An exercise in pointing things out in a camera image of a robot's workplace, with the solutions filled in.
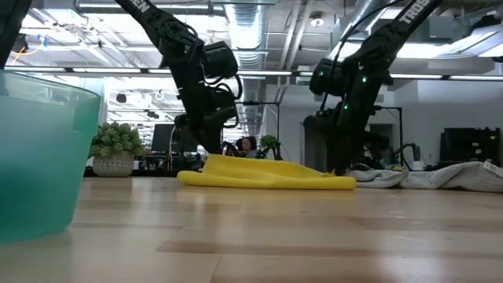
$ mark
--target white cloth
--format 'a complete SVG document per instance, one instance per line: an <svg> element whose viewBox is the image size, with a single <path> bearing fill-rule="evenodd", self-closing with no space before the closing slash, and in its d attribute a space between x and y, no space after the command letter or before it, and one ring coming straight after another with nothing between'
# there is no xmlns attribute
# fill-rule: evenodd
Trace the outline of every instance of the white cloth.
<svg viewBox="0 0 503 283"><path fill-rule="evenodd" d="M483 168L482 162L455 164L432 172L349 171L362 188L454 189L503 193L503 178Z"/></svg>

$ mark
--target plant pot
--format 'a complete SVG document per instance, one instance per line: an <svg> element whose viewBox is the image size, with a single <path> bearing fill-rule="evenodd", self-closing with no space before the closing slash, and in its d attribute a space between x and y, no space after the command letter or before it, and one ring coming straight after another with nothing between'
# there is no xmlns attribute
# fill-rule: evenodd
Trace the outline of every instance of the plant pot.
<svg viewBox="0 0 503 283"><path fill-rule="evenodd" d="M100 177L127 177L133 172L134 156L130 153L117 153L110 157L95 156L94 174Z"/></svg>

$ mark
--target potted plant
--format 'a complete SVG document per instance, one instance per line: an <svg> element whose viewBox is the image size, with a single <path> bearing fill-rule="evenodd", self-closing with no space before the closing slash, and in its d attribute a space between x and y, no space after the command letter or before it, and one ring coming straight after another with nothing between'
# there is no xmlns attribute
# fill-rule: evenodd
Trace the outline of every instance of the potted plant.
<svg viewBox="0 0 503 283"><path fill-rule="evenodd" d="M267 134L263 136L260 139L261 150L259 151L257 158L259 159L267 158L267 153L269 153L269 151L272 150L274 160L283 160L283 158L281 157L280 146L281 146L280 141L278 141L277 138L274 137L273 135Z"/></svg>
<svg viewBox="0 0 503 283"><path fill-rule="evenodd" d="M134 156L144 149L137 130L128 124L103 123L91 143L93 171L100 177L126 177L133 172Z"/></svg>

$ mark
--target black equipment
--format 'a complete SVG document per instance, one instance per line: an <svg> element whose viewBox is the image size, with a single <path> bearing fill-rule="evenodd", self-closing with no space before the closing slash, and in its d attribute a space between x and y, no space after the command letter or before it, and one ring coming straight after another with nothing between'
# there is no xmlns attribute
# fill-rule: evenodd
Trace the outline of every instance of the black equipment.
<svg viewBox="0 0 503 283"><path fill-rule="evenodd" d="M440 163L490 161L499 166L500 133L499 128L446 128L440 139Z"/></svg>
<svg viewBox="0 0 503 283"><path fill-rule="evenodd" d="M168 67L178 88L185 114L175 118L177 128L187 125L194 138L209 152L220 152L220 134L224 123L235 118L239 123L235 100L243 93L237 76L237 61L224 43L205 46L196 31L173 15L157 9L149 0L116 0L145 30L150 41L163 55L160 68ZM222 79L236 78L235 96Z"/></svg>
<svg viewBox="0 0 503 283"><path fill-rule="evenodd" d="M152 151L169 152L174 124L156 124L152 138Z"/></svg>
<svg viewBox="0 0 503 283"><path fill-rule="evenodd" d="M361 48L342 62L340 51L351 32L367 17L401 0L391 2L357 22L341 41L334 61L322 59L310 81L310 90L324 94L316 115L304 125L323 133L327 145L329 171L343 175L364 144L365 125L373 112L379 89L392 83L389 68L411 34L443 0L412 0L389 24L372 33ZM335 108L325 109L328 95L342 97Z"/></svg>
<svg viewBox="0 0 503 283"><path fill-rule="evenodd" d="M0 1L0 69L6 66L10 51L20 51L24 36L19 35L21 24L31 6L31 0Z"/></svg>

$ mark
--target ceiling light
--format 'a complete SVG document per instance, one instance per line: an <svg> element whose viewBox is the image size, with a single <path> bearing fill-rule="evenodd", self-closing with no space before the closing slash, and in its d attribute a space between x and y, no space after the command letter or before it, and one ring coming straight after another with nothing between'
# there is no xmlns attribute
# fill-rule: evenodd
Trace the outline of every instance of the ceiling light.
<svg viewBox="0 0 503 283"><path fill-rule="evenodd" d="M393 79L441 79L441 75L391 74Z"/></svg>
<svg viewBox="0 0 503 283"><path fill-rule="evenodd" d="M323 23L324 23L324 21L322 19L313 19L311 21L311 25L313 27L319 27L319 26L323 25Z"/></svg>
<svg viewBox="0 0 503 283"><path fill-rule="evenodd" d="M322 15L321 12L313 12L311 14L310 19L311 19L311 25L313 27L319 27L319 26L323 25L324 21L321 18L321 15Z"/></svg>
<svg viewBox="0 0 503 283"><path fill-rule="evenodd" d="M207 5L177 5L177 4L157 4L159 9L207 9ZM119 4L104 4L104 3L82 3L79 8L120 8ZM214 6L213 10L223 11L222 6Z"/></svg>
<svg viewBox="0 0 503 283"><path fill-rule="evenodd" d="M171 74L171 70L167 69L149 69L151 74Z"/></svg>
<svg viewBox="0 0 503 283"><path fill-rule="evenodd" d="M278 76L290 76L292 72L290 71L237 71L238 75L278 75Z"/></svg>
<svg viewBox="0 0 503 283"><path fill-rule="evenodd" d="M6 66L6 71L12 72L65 72L64 68L54 67L13 67Z"/></svg>
<svg viewBox="0 0 503 283"><path fill-rule="evenodd" d="M503 75L452 75L450 80L503 82Z"/></svg>
<svg viewBox="0 0 503 283"><path fill-rule="evenodd" d="M73 68L74 72L93 72L93 73L139 73L139 68Z"/></svg>

